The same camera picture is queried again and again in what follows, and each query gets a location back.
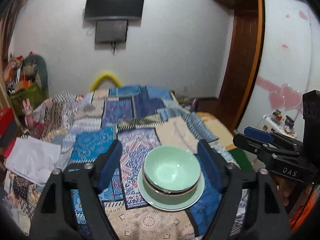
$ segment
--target patterned bedspread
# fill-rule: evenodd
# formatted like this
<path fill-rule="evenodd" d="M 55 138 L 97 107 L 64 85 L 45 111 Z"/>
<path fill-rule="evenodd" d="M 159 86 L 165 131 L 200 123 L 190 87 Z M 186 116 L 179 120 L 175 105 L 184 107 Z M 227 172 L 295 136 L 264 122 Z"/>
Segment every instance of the patterned bedspread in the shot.
<path fill-rule="evenodd" d="M 205 159 L 198 151 L 200 139 L 237 165 L 232 155 L 201 122 L 177 103 L 173 93 L 152 86 L 127 86 L 97 90 L 85 96 L 62 92 L 44 101 L 36 110 L 38 127 L 34 137 L 61 145 L 62 156 L 55 166 L 93 162 L 117 138 L 122 155 L 112 168 L 109 186 L 98 195 L 115 232 L 123 239 L 191 239 L 203 235 L 219 205 L 221 195 L 212 186 Z M 205 190 L 200 200 L 180 212 L 151 207 L 141 197 L 137 176 L 144 158 L 153 148 L 174 145 L 191 150 L 200 161 Z M 32 219 L 42 188 L 8 171 L 5 189 L 13 206 Z M 70 192 L 78 231 L 89 235 L 78 190 Z M 248 200 L 243 190 L 233 232 L 240 229 Z"/>

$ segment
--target blue clamp handle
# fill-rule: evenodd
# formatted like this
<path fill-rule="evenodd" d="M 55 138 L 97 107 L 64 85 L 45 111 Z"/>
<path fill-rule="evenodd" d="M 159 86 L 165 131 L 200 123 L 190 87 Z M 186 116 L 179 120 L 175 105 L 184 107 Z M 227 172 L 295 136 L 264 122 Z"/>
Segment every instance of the blue clamp handle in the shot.
<path fill-rule="evenodd" d="M 271 144 L 274 141 L 274 138 L 270 133 L 267 133 L 252 127 L 245 128 L 244 135 L 266 144 L 268 143 Z"/>

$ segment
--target white wall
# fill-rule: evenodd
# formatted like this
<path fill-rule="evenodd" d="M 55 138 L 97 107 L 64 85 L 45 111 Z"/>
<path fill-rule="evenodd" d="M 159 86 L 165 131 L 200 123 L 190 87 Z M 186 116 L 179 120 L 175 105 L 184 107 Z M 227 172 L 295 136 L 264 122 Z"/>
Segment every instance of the white wall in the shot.
<path fill-rule="evenodd" d="M 312 62 L 307 91 L 320 90 L 320 24 L 311 10 L 309 17 L 312 32 Z"/>
<path fill-rule="evenodd" d="M 14 38 L 13 38 L 13 35 L 12 35 L 12 38 L 11 38 L 11 41 L 10 41 L 10 45 L 9 45 L 9 49 L 8 49 L 8 57 L 9 57 L 9 59 L 10 59 L 10 55 L 11 54 L 14 55 Z"/>
<path fill-rule="evenodd" d="M 141 25 L 130 23 L 125 49 L 115 56 L 108 45 L 95 46 L 95 24 L 82 20 L 85 2 L 29 0 L 19 14 L 14 52 L 26 56 L 33 50 L 44 57 L 50 95 L 86 93 L 108 70 L 124 84 L 177 93 L 187 86 L 189 96 L 216 95 L 233 16 L 215 1 L 145 0 Z"/>

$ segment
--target stacked bowl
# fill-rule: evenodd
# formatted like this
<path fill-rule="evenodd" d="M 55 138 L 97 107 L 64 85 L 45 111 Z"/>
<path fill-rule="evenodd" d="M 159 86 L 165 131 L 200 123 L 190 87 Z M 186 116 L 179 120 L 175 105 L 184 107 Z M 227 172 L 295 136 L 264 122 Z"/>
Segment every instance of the stacked bowl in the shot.
<path fill-rule="evenodd" d="M 145 158 L 138 175 L 138 187 L 142 197 L 155 208 L 179 211 L 199 200 L 204 177 L 192 152 L 160 146 Z"/>

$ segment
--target red box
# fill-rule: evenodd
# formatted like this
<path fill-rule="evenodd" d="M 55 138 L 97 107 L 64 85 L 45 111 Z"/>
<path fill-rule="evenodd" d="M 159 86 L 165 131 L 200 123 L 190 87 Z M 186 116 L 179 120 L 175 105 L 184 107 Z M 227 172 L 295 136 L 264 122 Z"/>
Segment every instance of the red box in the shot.
<path fill-rule="evenodd" d="M 11 108 L 0 109 L 0 137 L 4 135 L 13 119 L 14 114 Z"/>

